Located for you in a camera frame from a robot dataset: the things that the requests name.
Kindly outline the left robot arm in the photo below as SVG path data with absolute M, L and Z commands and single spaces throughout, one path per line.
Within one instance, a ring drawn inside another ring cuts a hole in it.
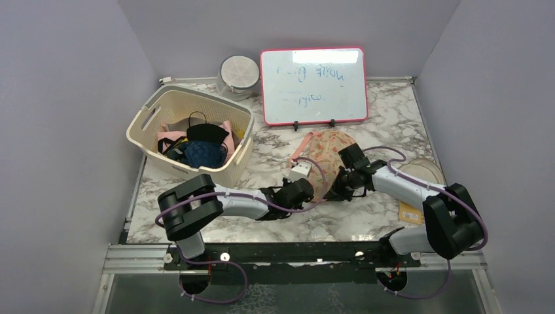
M 210 175 L 198 175 L 158 197 L 160 214 L 155 224 L 163 227 L 168 240 L 181 250 L 181 260 L 189 268 L 206 259 L 201 230 L 218 217 L 243 217 L 272 221 L 304 211 L 303 203 L 314 196 L 306 179 L 284 181 L 278 188 L 242 192 L 213 182 Z

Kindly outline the floral mesh laundry bag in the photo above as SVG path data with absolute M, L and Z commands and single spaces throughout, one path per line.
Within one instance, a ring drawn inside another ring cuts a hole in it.
M 314 190 L 313 203 L 322 198 L 322 193 L 326 194 L 331 189 L 340 167 L 344 165 L 339 152 L 352 144 L 356 144 L 355 139 L 342 131 L 309 132 L 289 158 L 289 166 L 294 159 L 307 157 L 315 161 L 323 170 L 325 180 L 323 180 L 319 170 L 309 162 L 312 168 L 308 175 L 308 182 Z

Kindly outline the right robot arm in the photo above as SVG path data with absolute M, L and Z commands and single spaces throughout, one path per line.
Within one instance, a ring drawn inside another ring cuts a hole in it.
M 355 190 L 381 192 L 420 211 L 424 224 L 400 228 L 380 238 L 378 259 L 394 266 L 411 253 L 436 253 L 451 260 L 462 252 L 483 248 L 489 233 L 465 186 L 429 183 L 394 168 L 391 162 L 371 161 L 358 144 L 339 151 L 343 165 L 326 195 L 351 201 Z

